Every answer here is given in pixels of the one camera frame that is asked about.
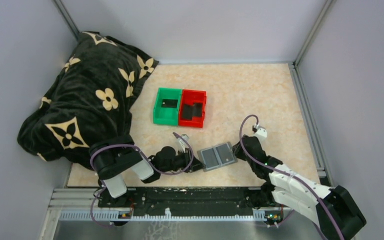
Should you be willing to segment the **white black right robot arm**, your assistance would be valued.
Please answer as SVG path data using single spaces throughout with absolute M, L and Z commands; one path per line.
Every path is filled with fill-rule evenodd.
M 312 221 L 327 240 L 350 240 L 367 224 L 347 189 L 325 186 L 297 174 L 267 155 L 258 137 L 244 135 L 232 150 L 265 181 L 253 204 L 289 207 Z

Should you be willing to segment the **grey credit card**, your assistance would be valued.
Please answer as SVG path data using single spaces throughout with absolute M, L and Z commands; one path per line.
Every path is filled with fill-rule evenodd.
M 177 99 L 162 99 L 161 107 L 162 108 L 174 108 L 176 109 L 178 105 Z

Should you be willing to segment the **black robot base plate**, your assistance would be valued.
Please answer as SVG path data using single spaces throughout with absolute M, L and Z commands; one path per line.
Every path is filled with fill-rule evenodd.
M 100 208 L 127 208 L 135 217 L 163 216 L 166 209 L 174 217 L 241 217 L 279 206 L 260 187 L 131 187 L 118 198 L 105 190 L 98 202 Z

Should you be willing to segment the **dark credit card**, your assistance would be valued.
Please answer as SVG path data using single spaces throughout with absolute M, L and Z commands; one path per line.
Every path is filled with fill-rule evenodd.
M 181 109 L 181 119 L 184 121 L 191 121 L 192 117 L 192 105 L 183 104 Z
M 203 112 L 203 103 L 194 102 L 192 105 L 192 117 L 193 118 L 201 118 Z

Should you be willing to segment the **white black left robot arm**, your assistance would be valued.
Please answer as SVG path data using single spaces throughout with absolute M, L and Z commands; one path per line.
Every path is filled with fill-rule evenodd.
M 130 194 L 122 177 L 126 170 L 132 170 L 143 183 L 148 184 L 158 180 L 161 175 L 174 176 L 205 168 L 205 164 L 195 157 L 187 142 L 188 136 L 177 133 L 173 135 L 177 138 L 179 150 L 165 146 L 151 156 L 145 156 L 130 135 L 91 146 L 90 165 L 102 187 L 109 192 L 112 203 L 123 207 L 129 202 Z

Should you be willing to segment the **grey leather card holder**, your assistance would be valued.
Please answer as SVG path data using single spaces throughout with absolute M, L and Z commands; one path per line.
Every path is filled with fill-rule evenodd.
M 199 160 L 204 164 L 204 172 L 219 169 L 238 162 L 230 142 L 197 151 Z

